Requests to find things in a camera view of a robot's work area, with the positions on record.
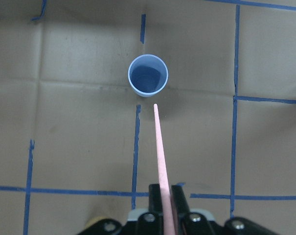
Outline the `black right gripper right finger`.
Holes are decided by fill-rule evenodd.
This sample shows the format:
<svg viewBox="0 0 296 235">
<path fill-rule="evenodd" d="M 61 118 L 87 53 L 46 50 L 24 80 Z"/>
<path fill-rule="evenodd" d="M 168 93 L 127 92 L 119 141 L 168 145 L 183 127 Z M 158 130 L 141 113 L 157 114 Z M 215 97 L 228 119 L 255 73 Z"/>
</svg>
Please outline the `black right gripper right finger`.
<svg viewBox="0 0 296 235">
<path fill-rule="evenodd" d="M 175 232 L 178 235 L 193 235 L 193 221 L 185 194 L 181 186 L 171 186 L 171 202 Z"/>
</svg>

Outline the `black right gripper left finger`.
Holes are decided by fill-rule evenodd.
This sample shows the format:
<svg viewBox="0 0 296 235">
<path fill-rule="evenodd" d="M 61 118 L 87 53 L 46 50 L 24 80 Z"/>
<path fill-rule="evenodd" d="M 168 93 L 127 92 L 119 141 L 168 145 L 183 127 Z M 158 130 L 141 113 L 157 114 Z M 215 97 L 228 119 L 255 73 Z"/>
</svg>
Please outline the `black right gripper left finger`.
<svg viewBox="0 0 296 235">
<path fill-rule="evenodd" d="M 163 234 L 163 208 L 159 184 L 149 185 L 149 207 L 148 211 L 156 215 L 158 222 L 157 235 Z"/>
</svg>

